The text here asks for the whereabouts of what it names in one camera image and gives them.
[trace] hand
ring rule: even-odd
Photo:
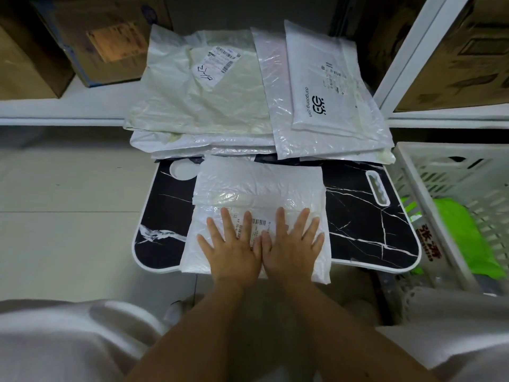
[[[244,223],[239,238],[235,235],[235,228],[228,209],[221,209],[221,217],[225,227],[224,240],[210,217],[207,218],[207,227],[214,247],[207,243],[205,237],[198,235],[198,244],[210,263],[214,282],[234,280],[242,288],[251,286],[258,280],[262,267],[261,237],[254,240],[252,250],[249,244],[252,225],[251,213],[245,212],[244,214]]]
[[[262,232],[262,257],[267,275],[283,286],[293,281],[311,281],[315,260],[322,250],[325,234],[315,234],[320,218],[313,218],[306,233],[304,227],[309,217],[309,208],[300,212],[290,233],[284,222],[284,209],[276,212],[276,239],[274,244],[267,231]]]

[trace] dangdang logo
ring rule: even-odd
[[[311,98],[311,101],[313,102],[313,111],[317,114],[323,114],[327,115],[325,113],[325,103],[322,98],[319,98],[318,96],[314,95]]]

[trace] black marble cutting board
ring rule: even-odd
[[[417,264],[420,244],[383,165],[335,160],[278,161],[275,155],[259,155],[256,161],[322,167],[333,262],[390,272],[404,272]],[[137,262],[159,272],[178,269],[194,209],[196,178],[173,178],[169,174],[171,163],[163,160],[157,168],[133,241]],[[369,170],[379,174],[390,205],[384,207],[376,202],[366,177]]]

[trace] finger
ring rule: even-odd
[[[221,208],[221,217],[223,219],[223,227],[225,228],[225,241],[232,241],[237,238],[235,228],[233,227],[232,218],[228,209]]]
[[[253,254],[258,261],[262,259],[262,237],[257,236],[253,242]]]
[[[320,251],[322,250],[323,243],[325,241],[325,233],[322,232],[318,235],[316,241],[311,245],[311,250],[315,254],[315,257],[318,257]]]
[[[242,222],[242,231],[240,232],[239,240],[249,244],[251,241],[251,226],[252,226],[251,212],[244,213],[244,221]]]
[[[218,246],[220,246],[220,244],[225,242],[222,239],[222,236],[221,236],[219,230],[217,229],[217,226],[214,223],[214,220],[210,217],[207,218],[207,228],[209,229],[210,237],[212,238],[212,243],[214,244],[215,247],[218,247]]]
[[[284,209],[277,208],[276,211],[276,237],[285,236],[287,233],[286,224],[284,222]]]
[[[304,227],[306,226],[306,221],[308,221],[310,210],[309,208],[302,209],[300,215],[297,217],[297,221],[295,225],[293,225],[293,230],[290,232],[291,234],[295,234],[299,237],[302,237],[304,234]]]
[[[262,231],[262,255],[267,255],[272,249],[272,239],[268,231]]]
[[[200,246],[201,250],[205,254],[205,257],[210,263],[210,260],[212,259],[212,254],[214,253],[214,249],[210,246],[205,237],[203,237],[202,235],[199,234],[196,237],[196,239],[198,240],[198,245]]]
[[[306,231],[306,233],[304,233],[304,236],[302,236],[302,241],[305,242],[306,245],[307,244],[311,245],[311,243],[313,243],[313,240],[315,239],[319,224],[320,224],[319,217],[315,217],[315,218],[313,218],[313,220],[311,220],[311,225],[309,225],[308,230]]]

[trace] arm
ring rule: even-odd
[[[358,323],[311,282],[323,233],[316,241],[319,218],[304,233],[309,209],[286,232],[284,211],[277,210],[276,239],[262,234],[262,256],[269,277],[283,287],[308,329],[323,381],[432,382],[435,377],[374,328]]]
[[[214,247],[198,235],[198,242],[210,262],[214,290],[189,311],[138,362],[128,382],[224,381],[226,380],[227,337],[244,289],[260,274],[261,240],[251,238],[251,214],[244,215],[244,228],[235,235],[232,218],[221,209],[225,240],[212,218],[207,226]]]

